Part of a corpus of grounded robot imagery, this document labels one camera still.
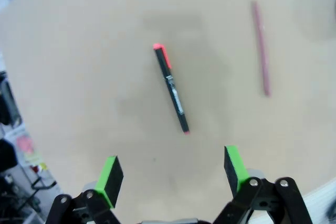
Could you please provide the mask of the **black highlighter with pink cap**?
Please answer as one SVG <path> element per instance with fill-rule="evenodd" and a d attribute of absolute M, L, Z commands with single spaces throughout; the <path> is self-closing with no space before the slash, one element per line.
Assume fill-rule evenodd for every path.
<path fill-rule="evenodd" d="M 166 53 L 165 47 L 162 44 L 156 43 L 153 45 L 153 50 L 155 52 L 164 81 L 166 83 L 167 89 L 172 99 L 182 131 L 184 132 L 184 134 L 188 134 L 190 132 L 189 126 L 186 120 L 184 110 L 182 108 L 182 104 L 181 104 L 181 101 L 178 95 L 178 91 L 175 86 L 175 81 L 174 81 L 174 78 L 172 76 L 172 71 L 171 71 L 172 66 L 171 66 L 169 57 Z"/>

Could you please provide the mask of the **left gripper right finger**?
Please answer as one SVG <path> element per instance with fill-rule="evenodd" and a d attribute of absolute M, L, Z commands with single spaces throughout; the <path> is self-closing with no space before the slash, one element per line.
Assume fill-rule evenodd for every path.
<path fill-rule="evenodd" d="M 273 224 L 285 216 L 291 224 L 312 224 L 303 197 L 294 179 L 282 177 L 274 183 L 250 176 L 236 146 L 224 148 L 224 170 L 233 199 L 213 224 L 248 224 L 255 210 L 265 211 Z"/>

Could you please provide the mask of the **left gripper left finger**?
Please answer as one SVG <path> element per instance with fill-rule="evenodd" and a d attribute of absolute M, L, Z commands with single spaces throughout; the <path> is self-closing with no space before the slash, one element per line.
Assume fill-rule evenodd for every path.
<path fill-rule="evenodd" d="M 60 194 L 49 211 L 46 224 L 121 224 L 113 214 L 123 181 L 117 156 L 107 158 L 94 188 L 76 198 Z"/>

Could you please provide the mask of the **paper with pink sticker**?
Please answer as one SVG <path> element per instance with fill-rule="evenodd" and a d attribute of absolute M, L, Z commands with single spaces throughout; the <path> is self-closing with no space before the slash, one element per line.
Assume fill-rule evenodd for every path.
<path fill-rule="evenodd" d="M 38 166 L 43 163 L 43 159 L 35 150 L 33 140 L 27 132 L 18 132 L 14 138 L 14 144 L 18 162 L 22 167 Z"/>

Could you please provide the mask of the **maroon pencil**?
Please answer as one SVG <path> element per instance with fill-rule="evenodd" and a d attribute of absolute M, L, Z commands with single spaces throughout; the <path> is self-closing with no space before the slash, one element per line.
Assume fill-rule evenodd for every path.
<path fill-rule="evenodd" d="M 271 90 L 269 81 L 268 54 L 265 47 L 265 38 L 264 38 L 265 27 L 262 21 L 260 7 L 257 1 L 251 2 L 251 10 L 253 13 L 254 24 L 256 28 L 257 47 L 260 56 L 260 67 L 261 67 L 261 76 L 263 84 L 262 87 L 265 96 L 269 97 L 271 95 Z"/>

